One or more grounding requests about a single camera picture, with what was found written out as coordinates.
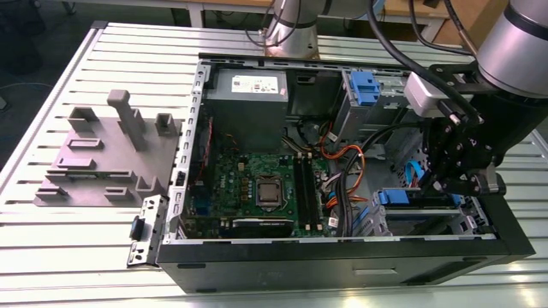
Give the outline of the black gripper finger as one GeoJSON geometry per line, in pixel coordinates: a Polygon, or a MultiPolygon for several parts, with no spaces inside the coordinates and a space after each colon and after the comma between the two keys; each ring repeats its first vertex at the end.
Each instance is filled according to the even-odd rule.
{"type": "Polygon", "coordinates": [[[445,178],[439,183],[444,193],[463,196],[505,195],[507,193],[507,185],[496,171],[472,173],[467,179],[445,178]]]}
{"type": "Polygon", "coordinates": [[[423,133],[423,151],[427,155],[427,171],[421,177],[421,193],[463,193],[465,178],[457,165],[464,151],[465,126],[447,118],[427,121],[423,133]]]}

